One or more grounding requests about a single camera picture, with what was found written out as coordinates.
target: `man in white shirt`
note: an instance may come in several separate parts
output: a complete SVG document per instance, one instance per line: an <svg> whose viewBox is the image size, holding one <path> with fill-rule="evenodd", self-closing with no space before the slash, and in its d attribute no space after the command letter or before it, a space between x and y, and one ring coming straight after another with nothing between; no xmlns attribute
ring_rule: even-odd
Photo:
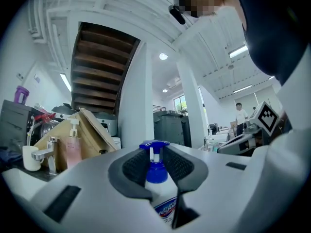
<svg viewBox="0 0 311 233"><path fill-rule="evenodd" d="M236 117L235 122L237 124L237 133L236 136L243 134L243 123L245 123L245 120L248 119L248 115L245 110L242 109L242 104L237 103L237 110L236 110Z"/></svg>

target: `bottle label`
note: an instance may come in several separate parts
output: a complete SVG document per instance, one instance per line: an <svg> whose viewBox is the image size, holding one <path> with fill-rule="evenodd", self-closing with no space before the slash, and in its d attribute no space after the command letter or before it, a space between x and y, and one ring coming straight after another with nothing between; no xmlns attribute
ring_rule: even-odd
<svg viewBox="0 0 311 233"><path fill-rule="evenodd" d="M172 225L174 219L176 198L177 197L174 197L155 207L155 211L159 214L159 216L164 220L165 223L170 225Z"/></svg>

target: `pump dispenser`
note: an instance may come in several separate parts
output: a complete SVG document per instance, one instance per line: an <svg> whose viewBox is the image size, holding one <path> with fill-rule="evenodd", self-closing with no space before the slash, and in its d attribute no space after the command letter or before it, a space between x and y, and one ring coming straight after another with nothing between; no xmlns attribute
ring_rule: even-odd
<svg viewBox="0 0 311 233"><path fill-rule="evenodd" d="M169 144L169 142L165 141L151 140L144 141L139 147L145 150L150 150L150 148L154 150L154 158L150 160L150 167L146 175L145 188L152 193L153 200L151 205L155 211L165 223L172 226L177 186L168 174L163 160L160 159L161 149Z"/></svg>
<svg viewBox="0 0 311 233"><path fill-rule="evenodd" d="M80 161L81 156L81 139L78 138L77 125L79 120L74 118L67 118L71 123L71 130L69 136L66 138L66 154L67 154L67 168L71 168Z"/></svg>

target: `pink soap bottle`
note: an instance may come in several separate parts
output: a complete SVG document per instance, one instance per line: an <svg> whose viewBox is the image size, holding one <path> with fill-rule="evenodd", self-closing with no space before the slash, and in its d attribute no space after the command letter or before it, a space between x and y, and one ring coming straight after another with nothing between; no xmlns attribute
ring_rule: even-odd
<svg viewBox="0 0 311 233"><path fill-rule="evenodd" d="M79 125L79 120L73 118L68 118L67 120L70 120L72 125L69 137L66 138L67 168L71 168L82 161L81 144L76 129L76 126Z"/></svg>

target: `white mug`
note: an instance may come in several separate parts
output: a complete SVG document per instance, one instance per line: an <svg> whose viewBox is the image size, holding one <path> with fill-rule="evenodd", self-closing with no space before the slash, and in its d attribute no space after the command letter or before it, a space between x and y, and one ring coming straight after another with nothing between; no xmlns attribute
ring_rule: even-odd
<svg viewBox="0 0 311 233"><path fill-rule="evenodd" d="M23 163L24 167L28 171L38 171L41 168L41 163L43 160L37 161L31 156L32 152L37 150L39 149L34 146L23 146Z"/></svg>

